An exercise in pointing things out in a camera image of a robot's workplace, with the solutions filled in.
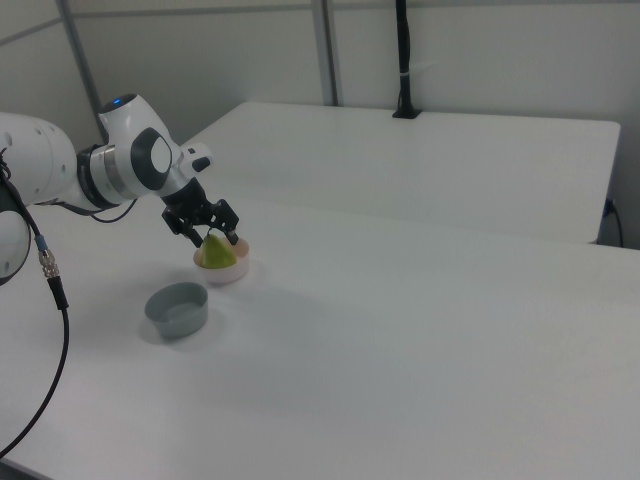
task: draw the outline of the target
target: cable connector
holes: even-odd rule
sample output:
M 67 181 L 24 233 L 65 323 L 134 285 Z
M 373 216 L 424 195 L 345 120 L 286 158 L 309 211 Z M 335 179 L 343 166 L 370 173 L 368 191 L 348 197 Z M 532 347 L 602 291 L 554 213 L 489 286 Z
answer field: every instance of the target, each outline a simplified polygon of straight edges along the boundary
M 58 310 L 66 310 L 69 308 L 69 302 L 67 302 L 67 297 L 62 287 L 62 279 L 60 278 L 60 270 L 56 263 L 56 257 L 53 256 L 51 250 L 46 248 L 47 244 L 44 241 L 44 237 L 40 239 L 36 237 L 36 243 L 38 244 L 38 259 L 40 260 L 40 265 L 42 265 L 42 272 L 47 279 L 47 283 L 53 294 L 53 299 L 56 301 L 56 306 Z
M 56 258 L 53 256 L 53 253 L 51 253 L 51 250 L 46 249 L 39 251 L 38 260 L 40 260 L 42 272 L 47 280 L 60 276 L 60 270 L 58 269 Z

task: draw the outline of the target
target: black stand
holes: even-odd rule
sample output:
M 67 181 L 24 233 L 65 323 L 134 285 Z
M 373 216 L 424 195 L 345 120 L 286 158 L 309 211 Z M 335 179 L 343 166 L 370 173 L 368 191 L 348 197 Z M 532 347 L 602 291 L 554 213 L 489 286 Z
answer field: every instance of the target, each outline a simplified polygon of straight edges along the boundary
M 393 118 L 414 119 L 420 115 L 420 110 L 411 104 L 411 81 L 409 77 L 409 57 L 411 56 L 411 40 L 409 37 L 409 22 L 407 21 L 406 0 L 396 0 L 396 21 L 398 22 L 398 57 L 400 62 L 400 98 L 398 110 Z

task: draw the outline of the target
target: small bowl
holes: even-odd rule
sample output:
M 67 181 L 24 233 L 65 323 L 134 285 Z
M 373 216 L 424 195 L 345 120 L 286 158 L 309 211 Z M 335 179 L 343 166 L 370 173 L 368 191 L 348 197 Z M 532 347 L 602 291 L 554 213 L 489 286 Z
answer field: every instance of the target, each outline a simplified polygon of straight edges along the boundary
M 225 268 L 204 268 L 201 266 L 202 247 L 193 254 L 193 263 L 200 270 L 205 280 L 218 285 L 235 282 L 249 271 L 249 244 L 247 241 L 241 238 L 237 244 L 231 245 L 226 238 L 221 238 L 220 240 L 231 248 L 236 255 L 236 263 L 233 265 Z
M 165 338 L 179 338 L 199 330 L 208 317 L 208 293 L 197 283 L 169 285 L 154 293 L 144 313 Z

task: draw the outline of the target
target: green fruit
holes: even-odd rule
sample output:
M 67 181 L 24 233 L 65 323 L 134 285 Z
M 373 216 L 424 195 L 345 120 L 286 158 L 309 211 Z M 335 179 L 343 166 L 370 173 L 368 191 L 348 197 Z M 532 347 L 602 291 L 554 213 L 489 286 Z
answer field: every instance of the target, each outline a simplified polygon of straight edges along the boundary
M 207 235 L 202 243 L 203 268 L 225 268 L 236 263 L 236 256 L 227 245 L 215 235 Z

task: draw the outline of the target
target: black cable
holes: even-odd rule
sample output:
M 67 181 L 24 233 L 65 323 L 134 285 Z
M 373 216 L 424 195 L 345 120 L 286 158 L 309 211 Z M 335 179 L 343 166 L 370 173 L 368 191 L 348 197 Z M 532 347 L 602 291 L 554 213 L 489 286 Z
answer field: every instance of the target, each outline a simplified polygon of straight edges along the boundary
M 20 210 L 20 215 L 22 215 L 22 218 L 24 218 L 24 220 L 29 224 L 29 226 L 33 230 L 34 235 L 39 236 L 40 230 L 38 229 L 38 225 L 36 225 L 35 220 L 29 213 L 29 210 L 27 210 L 27 207 L 22 201 L 22 197 L 20 197 L 20 194 L 18 193 L 18 190 L 16 190 L 16 187 L 14 187 L 11 182 L 9 182 L 9 179 L 11 178 L 11 170 L 9 170 L 9 166 L 2 158 L 2 154 L 5 152 L 5 150 L 6 148 L 0 151 L 0 183 L 5 186 L 5 188 L 9 191 L 9 195 L 13 197 L 13 201 L 16 203 L 18 209 Z
M 616 216 L 616 223 L 618 224 L 618 238 L 620 239 L 620 248 L 624 248 L 624 240 L 622 236 L 622 222 L 620 221 L 620 214 L 615 205 L 611 205 L 611 213 Z
M 60 355 L 60 362 L 58 363 L 58 369 L 56 370 L 56 374 L 53 377 L 53 382 L 49 387 L 49 391 L 47 392 L 47 396 L 44 397 L 44 401 L 38 408 L 38 411 L 33 416 L 31 421 L 27 424 L 26 427 L 18 434 L 18 436 L 4 449 L 0 452 L 0 460 L 4 458 L 6 454 L 8 454 L 11 450 L 14 449 L 18 443 L 22 441 L 22 439 L 29 433 L 29 431 L 33 428 L 35 423 L 38 421 L 42 412 L 44 412 L 47 405 L 49 405 L 49 401 L 51 397 L 53 397 L 53 393 L 56 391 L 56 387 L 58 386 L 58 382 L 60 381 L 60 376 L 62 375 L 62 370 L 64 369 L 64 363 L 67 360 L 67 352 L 69 350 L 69 315 L 67 314 L 67 310 L 62 310 L 62 323 L 64 325 L 64 340 L 62 343 L 62 354 Z
M 116 223 L 117 221 L 122 220 L 124 217 L 126 217 L 129 214 L 129 212 L 131 211 L 131 209 L 133 208 L 133 206 L 136 204 L 137 201 L 138 201 L 137 198 L 134 199 L 133 202 L 129 204 L 129 207 L 125 210 L 125 212 L 119 217 L 105 220 L 103 218 L 98 218 L 95 215 L 91 215 L 91 218 L 93 218 L 96 222 L 100 222 L 100 223 Z
M 33 426 L 40 419 L 42 413 L 49 405 L 51 397 L 53 397 L 53 394 L 56 391 L 56 387 L 58 386 L 58 382 L 60 381 L 60 376 L 62 375 L 64 364 L 67 360 L 67 352 L 69 351 L 69 315 L 67 314 L 67 308 L 69 307 L 69 304 L 67 303 L 67 299 L 64 294 L 62 280 L 60 279 L 60 274 L 58 273 L 58 266 L 55 263 L 53 254 L 47 247 L 47 243 L 44 237 L 40 234 L 38 225 L 27 210 L 27 206 L 22 201 L 22 197 L 20 197 L 18 190 L 9 181 L 9 179 L 11 178 L 11 170 L 2 158 L 5 150 L 6 148 L 0 151 L 0 185 L 4 186 L 9 191 L 9 194 L 13 197 L 18 210 L 20 210 L 19 213 L 22 215 L 22 218 L 24 218 L 24 220 L 28 223 L 29 227 L 31 227 L 31 230 L 33 230 L 33 233 L 36 236 L 35 240 L 36 244 L 38 245 L 38 257 L 40 258 L 40 264 L 43 266 L 43 271 L 45 277 L 47 278 L 47 283 L 49 284 L 51 293 L 53 294 L 53 298 L 56 302 L 56 306 L 58 307 L 58 310 L 62 312 L 64 339 L 62 342 L 62 353 L 60 355 L 60 361 L 58 362 L 58 368 L 56 369 L 56 373 L 53 377 L 53 382 L 51 383 L 51 386 L 47 391 L 47 395 L 44 397 L 44 400 L 40 404 L 40 408 L 38 408 L 27 426 L 22 429 L 18 436 L 13 439 L 13 441 L 9 445 L 7 445 L 7 447 L 0 451 L 0 460 L 4 458 L 11 450 L 13 450 L 15 446 L 18 445 L 22 441 L 22 439 L 31 431 Z

